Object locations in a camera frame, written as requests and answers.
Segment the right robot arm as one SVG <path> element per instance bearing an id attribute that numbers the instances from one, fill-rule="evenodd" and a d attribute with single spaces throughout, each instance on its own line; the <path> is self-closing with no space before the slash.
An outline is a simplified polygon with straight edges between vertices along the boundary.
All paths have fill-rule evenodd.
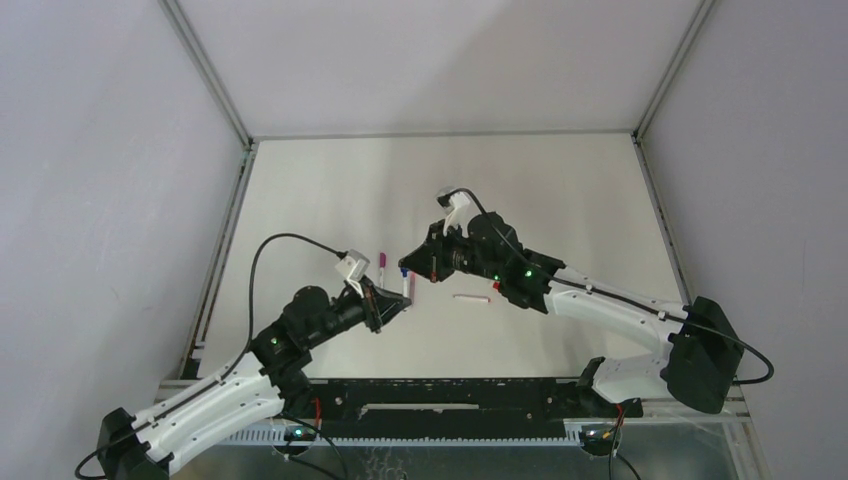
<path id="1" fill-rule="evenodd" d="M 510 304 L 587 321 L 645 348 L 642 355 L 596 357 L 584 369 L 579 406 L 605 415 L 632 399 L 670 396 L 706 414 L 722 411 L 744 348 L 722 307 L 697 297 L 684 305 L 592 281 L 562 260 L 524 247 L 496 213 L 467 228 L 440 220 L 400 267 L 439 283 L 456 272 L 492 281 Z"/>

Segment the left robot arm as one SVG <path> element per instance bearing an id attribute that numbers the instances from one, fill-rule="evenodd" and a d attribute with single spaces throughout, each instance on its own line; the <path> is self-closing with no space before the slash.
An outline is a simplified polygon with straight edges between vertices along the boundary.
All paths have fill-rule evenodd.
<path id="1" fill-rule="evenodd" d="M 200 453 L 260 420 L 310 410 L 304 368 L 316 347 L 356 327 L 379 332 L 411 301 L 369 279 L 336 298 L 317 286 L 295 293 L 244 354 L 180 393 L 135 414 L 118 408 L 101 423 L 96 458 L 108 479 L 167 479 Z"/>

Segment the pink highlighter pen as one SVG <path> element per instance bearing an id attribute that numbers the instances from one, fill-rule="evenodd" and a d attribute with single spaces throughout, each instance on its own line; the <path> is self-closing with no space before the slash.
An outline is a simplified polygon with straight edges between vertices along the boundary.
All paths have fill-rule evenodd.
<path id="1" fill-rule="evenodd" d="M 411 302 L 414 302 L 415 299 L 415 285 L 416 285 L 417 275 L 410 271 L 407 276 L 408 280 L 408 298 Z"/>

